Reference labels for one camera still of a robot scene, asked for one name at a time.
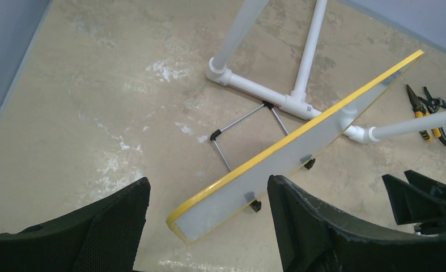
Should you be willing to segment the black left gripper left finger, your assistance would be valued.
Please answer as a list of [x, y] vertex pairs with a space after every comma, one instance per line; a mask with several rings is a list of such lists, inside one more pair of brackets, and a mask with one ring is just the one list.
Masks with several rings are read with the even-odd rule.
[[0, 233], [0, 271], [133, 271], [151, 185], [143, 177], [18, 233]]

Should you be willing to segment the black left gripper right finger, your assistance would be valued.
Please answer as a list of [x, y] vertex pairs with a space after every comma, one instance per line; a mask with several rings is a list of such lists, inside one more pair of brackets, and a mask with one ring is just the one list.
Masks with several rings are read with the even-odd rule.
[[284, 271], [446, 271], [446, 233], [370, 223], [281, 175], [269, 177], [267, 192]]

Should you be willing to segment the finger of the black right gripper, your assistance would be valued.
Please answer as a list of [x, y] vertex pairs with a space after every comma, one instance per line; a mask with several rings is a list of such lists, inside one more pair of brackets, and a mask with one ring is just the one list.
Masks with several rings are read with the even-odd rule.
[[446, 201], [430, 196], [390, 174], [382, 176], [394, 219], [398, 225], [423, 223], [446, 217]]
[[429, 178], [413, 170], [407, 170], [404, 175], [412, 186], [428, 193], [430, 196], [446, 201], [446, 184]]

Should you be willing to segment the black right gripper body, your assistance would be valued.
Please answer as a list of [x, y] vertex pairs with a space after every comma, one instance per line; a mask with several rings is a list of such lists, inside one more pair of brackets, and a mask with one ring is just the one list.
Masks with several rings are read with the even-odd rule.
[[446, 217], [430, 219], [414, 226], [415, 233], [421, 235], [439, 235], [446, 232]]

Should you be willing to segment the yellow framed whiteboard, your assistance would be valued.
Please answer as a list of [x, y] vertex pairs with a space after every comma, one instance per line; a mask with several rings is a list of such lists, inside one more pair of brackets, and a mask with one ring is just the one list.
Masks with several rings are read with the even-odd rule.
[[168, 228], [192, 244], [266, 192], [271, 175], [289, 175], [314, 159], [362, 115], [423, 55], [417, 50], [351, 95], [182, 203]]

